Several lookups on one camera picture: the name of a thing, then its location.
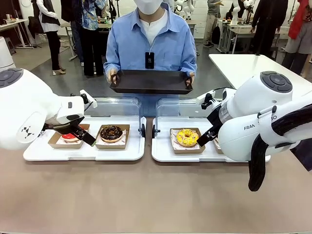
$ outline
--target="clear plastic lid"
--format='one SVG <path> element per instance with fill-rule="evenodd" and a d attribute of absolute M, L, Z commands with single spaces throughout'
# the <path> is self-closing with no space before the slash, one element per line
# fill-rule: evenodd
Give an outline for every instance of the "clear plastic lid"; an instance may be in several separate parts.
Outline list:
<path fill-rule="evenodd" d="M 158 129 L 158 123 L 162 118 L 207 118 L 207 110 L 202 110 L 201 105 L 196 104 L 195 99 L 179 99 L 179 98 L 164 98 L 160 99 L 156 105 L 156 125 L 155 134 L 161 129 Z"/>
<path fill-rule="evenodd" d="M 90 107 L 85 116 L 90 117 L 135 117 L 141 133 L 141 103 L 134 97 L 97 97 L 97 108 Z"/>

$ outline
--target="yellow donut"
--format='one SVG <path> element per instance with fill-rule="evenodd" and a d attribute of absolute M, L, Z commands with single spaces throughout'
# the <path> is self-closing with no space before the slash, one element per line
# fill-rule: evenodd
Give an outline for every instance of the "yellow donut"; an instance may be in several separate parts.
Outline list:
<path fill-rule="evenodd" d="M 199 136 L 196 131 L 192 131 L 190 129 L 183 129 L 178 132 L 176 138 L 180 145 L 192 147 L 197 144 Z"/>

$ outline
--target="red jacket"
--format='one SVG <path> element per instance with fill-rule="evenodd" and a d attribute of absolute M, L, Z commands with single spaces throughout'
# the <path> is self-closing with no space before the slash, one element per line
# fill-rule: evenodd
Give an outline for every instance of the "red jacket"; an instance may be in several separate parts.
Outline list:
<path fill-rule="evenodd" d="M 293 18 L 288 33 L 288 36 L 292 39 L 296 39 L 300 32 L 301 26 L 303 24 L 303 19 L 306 16 L 306 8 L 309 5 L 309 0 L 298 0 L 298 2 L 300 3 L 300 6 L 296 15 Z"/>

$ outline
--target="white face mask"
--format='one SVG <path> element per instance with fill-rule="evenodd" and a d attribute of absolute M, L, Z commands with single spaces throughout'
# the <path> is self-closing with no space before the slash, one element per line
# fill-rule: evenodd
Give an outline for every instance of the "white face mask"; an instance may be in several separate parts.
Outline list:
<path fill-rule="evenodd" d="M 151 15 L 160 7 L 162 0 L 134 0 L 143 14 Z"/>

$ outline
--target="shirt collar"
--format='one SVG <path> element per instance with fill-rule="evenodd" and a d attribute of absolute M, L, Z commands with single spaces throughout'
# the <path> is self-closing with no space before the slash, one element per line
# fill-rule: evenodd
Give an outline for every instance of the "shirt collar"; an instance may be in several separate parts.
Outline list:
<path fill-rule="evenodd" d="M 170 30 L 175 33 L 180 32 L 179 28 L 176 25 L 176 22 L 174 21 L 174 17 L 175 17 L 174 13 L 169 8 L 169 5 L 165 2 L 162 2 L 160 6 L 161 8 L 166 9 L 168 11 L 168 22 L 164 31 L 166 32 Z M 132 15 L 131 15 L 131 30 L 133 30 L 135 25 L 141 27 L 141 22 L 140 22 L 139 15 L 138 15 L 138 8 L 136 8 L 136 10 L 132 12 Z"/>

